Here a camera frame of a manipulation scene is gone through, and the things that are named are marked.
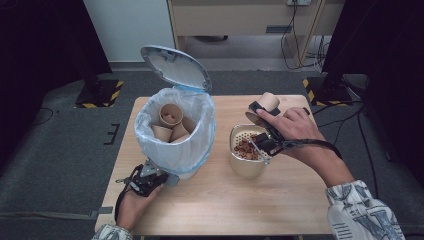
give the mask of clear plastic bag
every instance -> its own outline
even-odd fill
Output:
[[[196,123],[190,137],[180,143],[165,143],[155,138],[151,125],[159,125],[159,109],[177,104]],[[209,156],[215,137],[215,104],[209,94],[177,87],[164,88],[153,95],[138,113],[135,135],[142,152],[159,168],[175,175],[192,173]]]

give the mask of sleeve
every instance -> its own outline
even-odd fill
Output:
[[[405,239],[392,210],[358,180],[326,190],[328,221],[336,239]]]
[[[132,235],[123,228],[115,225],[104,224],[94,234],[92,240],[132,240]]]

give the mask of left hand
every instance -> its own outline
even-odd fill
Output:
[[[144,210],[159,194],[161,188],[162,185],[155,188],[155,190],[153,190],[147,198],[137,195],[132,190],[125,193],[119,207],[119,215],[118,220],[116,221],[116,226],[125,228],[131,232],[141,215],[143,215]]]

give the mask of cabinet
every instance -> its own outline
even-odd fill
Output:
[[[314,35],[331,35],[344,0],[312,0],[298,6],[294,35],[287,41],[295,61],[305,58]],[[288,26],[294,8],[282,0],[169,0],[176,46],[184,36],[264,35],[272,26]]]

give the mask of finger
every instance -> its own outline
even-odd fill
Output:
[[[280,120],[280,123],[283,123],[283,127],[290,126],[291,124],[293,124],[293,121],[289,118],[286,118],[284,116],[279,116],[278,118]]]
[[[299,112],[295,111],[293,108],[287,109],[287,111],[283,114],[283,116],[292,121],[298,121],[300,119],[303,119],[303,117],[299,114]]]
[[[269,122],[272,126],[275,127],[277,125],[278,118],[276,118],[275,116],[271,115],[267,111],[264,111],[262,109],[258,109],[258,110],[256,110],[256,113],[259,115],[259,117],[261,117],[265,121]]]
[[[308,112],[306,112],[305,109],[294,107],[292,108],[292,110],[297,112],[297,114],[299,114],[299,116],[302,117],[303,119],[309,119]]]

